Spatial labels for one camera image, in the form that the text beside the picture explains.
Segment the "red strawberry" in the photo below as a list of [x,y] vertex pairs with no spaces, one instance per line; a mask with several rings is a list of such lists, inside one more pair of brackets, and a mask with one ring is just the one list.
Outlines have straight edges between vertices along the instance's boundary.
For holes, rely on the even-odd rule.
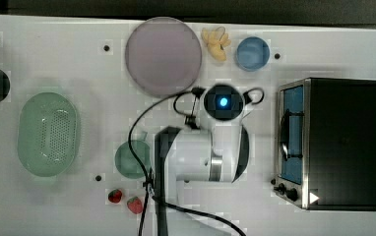
[[142,201],[140,201],[138,197],[134,197],[127,201],[127,207],[135,214],[142,213],[143,211]]
[[108,200],[114,204],[118,204],[120,203],[122,196],[123,196],[123,193],[121,193],[120,190],[114,190],[108,194]]

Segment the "white table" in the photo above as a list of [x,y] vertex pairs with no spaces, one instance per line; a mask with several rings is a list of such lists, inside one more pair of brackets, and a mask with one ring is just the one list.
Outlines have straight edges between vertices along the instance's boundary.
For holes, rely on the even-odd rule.
[[[109,190],[144,195],[142,180],[128,180],[114,167],[114,154],[135,118],[155,99],[138,90],[124,64],[124,48],[140,21],[0,16],[0,69],[12,89],[0,103],[0,236],[137,235],[138,218],[124,204],[108,203]],[[188,24],[201,28],[220,25]],[[266,99],[245,119],[252,152],[247,173],[234,184],[181,183],[181,202],[223,213],[247,235],[376,235],[376,212],[302,211],[272,193],[274,176],[275,91],[306,77],[376,79],[376,30],[224,25],[232,39],[228,60],[219,64],[203,45],[196,85],[232,82],[259,86]],[[262,70],[237,68],[239,41],[257,35],[271,47]],[[105,52],[107,44],[111,50]],[[274,54],[281,55],[280,60]],[[83,140],[72,166],[54,184],[33,178],[17,157],[20,112],[41,91],[61,91],[82,115]],[[190,102],[181,104],[186,109]],[[143,125],[153,134],[160,126],[182,125],[165,103]],[[94,180],[101,174],[103,180]],[[150,205],[145,235],[154,235]]]

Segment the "green colander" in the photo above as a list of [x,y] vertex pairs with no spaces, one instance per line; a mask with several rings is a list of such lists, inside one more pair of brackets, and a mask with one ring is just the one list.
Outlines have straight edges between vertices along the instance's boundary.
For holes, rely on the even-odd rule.
[[78,113],[65,97],[44,92],[32,97],[20,116],[18,154],[33,175],[56,176],[66,170],[77,153]]

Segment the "black cable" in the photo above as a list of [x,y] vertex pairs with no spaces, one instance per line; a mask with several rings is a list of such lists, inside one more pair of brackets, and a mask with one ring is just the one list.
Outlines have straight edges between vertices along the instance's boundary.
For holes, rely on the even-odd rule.
[[252,105],[257,105],[257,104],[261,103],[264,100],[264,98],[265,98],[265,92],[264,92],[264,90],[262,88],[252,88],[252,89],[249,89],[249,90],[245,91],[244,93],[249,93],[249,92],[251,92],[253,90],[258,90],[259,92],[262,93],[261,99],[259,99],[258,101],[252,102]]
[[142,217],[140,219],[140,225],[139,225],[139,235],[140,236],[142,236],[143,224],[145,223],[145,214],[146,214],[146,208],[148,207],[148,201],[149,201],[149,191],[148,191],[148,186],[146,186],[145,203],[143,204]]
[[176,96],[175,100],[173,100],[173,110],[178,113],[179,115],[183,115],[183,116],[189,116],[189,114],[185,113],[185,112],[182,112],[182,111],[179,111],[177,108],[176,108],[176,102],[178,101],[178,99],[185,95],[185,94],[188,94],[188,93],[191,93],[191,91],[186,91],[178,96]]
[[145,175],[145,183],[144,183],[144,187],[145,187],[145,190],[146,190],[146,196],[145,196],[145,203],[144,203],[144,207],[143,207],[143,211],[142,211],[142,217],[141,217],[141,220],[140,220],[140,225],[139,225],[139,236],[142,236],[142,231],[143,231],[143,223],[145,222],[145,214],[146,214],[146,208],[148,206],[148,201],[149,201],[149,185],[153,184],[153,179],[152,179],[152,169],[151,169],[151,176],[148,175],[148,171],[146,170],[146,167],[145,165],[142,163],[142,160],[140,160],[139,156],[136,154],[136,152],[133,150],[133,146],[132,146],[132,134],[133,134],[133,130],[135,129],[137,123],[139,123],[139,121],[146,115],[146,113],[148,113],[152,108],[154,108],[155,106],[157,106],[158,104],[160,104],[161,102],[165,101],[165,100],[168,100],[170,98],[173,98],[175,96],[179,96],[179,95],[183,95],[183,94],[186,94],[186,93],[190,93],[191,91],[182,91],[182,92],[178,92],[176,94],[173,94],[173,95],[169,95],[157,102],[155,102],[154,104],[152,104],[150,107],[148,107],[137,119],[136,121],[133,123],[132,127],[130,128],[130,131],[129,131],[129,136],[127,138],[127,144],[129,144],[129,149],[130,151],[132,152],[133,156],[135,157],[135,159],[137,160],[137,162],[139,163],[140,167],[142,167],[142,170],[143,170],[143,174]]
[[146,113],[148,113],[152,108],[154,108],[155,106],[159,105],[160,103],[162,103],[163,101],[165,100],[168,100],[170,98],[173,98],[175,96],[178,96],[180,94],[185,94],[185,93],[188,93],[190,91],[182,91],[182,92],[179,92],[179,93],[176,93],[176,94],[173,94],[173,95],[169,95],[157,102],[155,102],[154,104],[152,104],[150,107],[148,107],[137,119],[136,121],[133,123],[132,127],[130,128],[130,131],[129,131],[129,136],[127,137],[127,143],[129,144],[129,148],[130,148],[130,151],[132,152],[133,156],[136,158],[137,162],[139,163],[139,165],[142,167],[142,170],[143,170],[143,174],[145,175],[145,178],[148,180],[149,179],[149,175],[148,175],[148,171],[146,170],[146,167],[145,165],[142,163],[142,161],[140,160],[139,156],[135,153],[135,151],[133,150],[133,146],[132,146],[132,134],[133,134],[133,130],[135,129],[137,123],[139,123],[139,121],[146,115]]
[[169,204],[169,203],[165,203],[165,202],[161,202],[159,198],[155,197],[155,196],[152,196],[152,199],[157,202],[158,204],[160,205],[163,205],[165,207],[169,207],[169,208],[173,208],[173,209],[176,209],[178,211],[182,211],[182,212],[185,212],[185,213],[192,213],[192,214],[198,214],[200,216],[204,216],[204,217],[207,217],[207,218],[211,218],[211,219],[215,219],[215,220],[218,220],[228,226],[230,226],[232,229],[234,229],[237,233],[239,233],[241,236],[246,236],[245,233],[243,233],[243,231],[241,231],[241,229],[239,229],[236,225],[234,225],[233,223],[231,223],[230,221],[224,219],[224,218],[221,218],[219,216],[216,216],[216,215],[213,215],[213,214],[210,214],[210,213],[205,213],[205,212],[201,212],[201,211],[196,211],[196,210],[193,210],[193,209],[189,209],[189,208],[184,208],[184,207],[181,207],[181,206],[177,206],[177,205],[172,205],[172,204]]

